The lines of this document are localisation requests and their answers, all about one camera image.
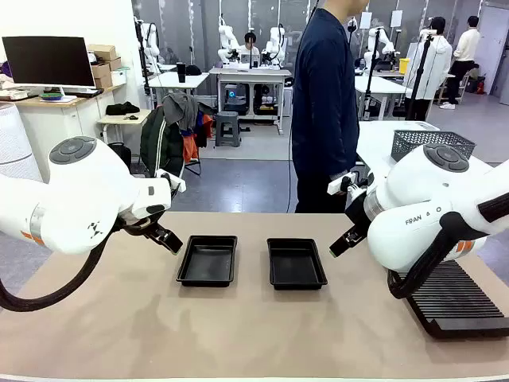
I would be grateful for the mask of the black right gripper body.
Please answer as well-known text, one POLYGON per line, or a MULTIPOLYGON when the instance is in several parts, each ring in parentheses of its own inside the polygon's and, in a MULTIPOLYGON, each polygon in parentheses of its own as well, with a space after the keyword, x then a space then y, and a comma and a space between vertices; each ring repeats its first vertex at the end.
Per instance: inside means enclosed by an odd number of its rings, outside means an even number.
POLYGON ((366 235, 371 220, 365 212, 364 201, 367 196, 365 189, 354 189, 348 192, 345 205, 345 214, 354 224, 355 232, 358 235, 366 235))

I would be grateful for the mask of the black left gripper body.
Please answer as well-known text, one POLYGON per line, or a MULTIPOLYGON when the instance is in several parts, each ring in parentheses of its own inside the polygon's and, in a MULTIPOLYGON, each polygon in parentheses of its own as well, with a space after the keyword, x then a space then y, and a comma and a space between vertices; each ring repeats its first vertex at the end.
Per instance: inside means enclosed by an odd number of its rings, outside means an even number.
POLYGON ((132 236, 163 236, 165 229, 158 223, 164 212, 157 212, 141 220, 135 220, 133 217, 127 218, 120 216, 118 218, 120 228, 132 236))

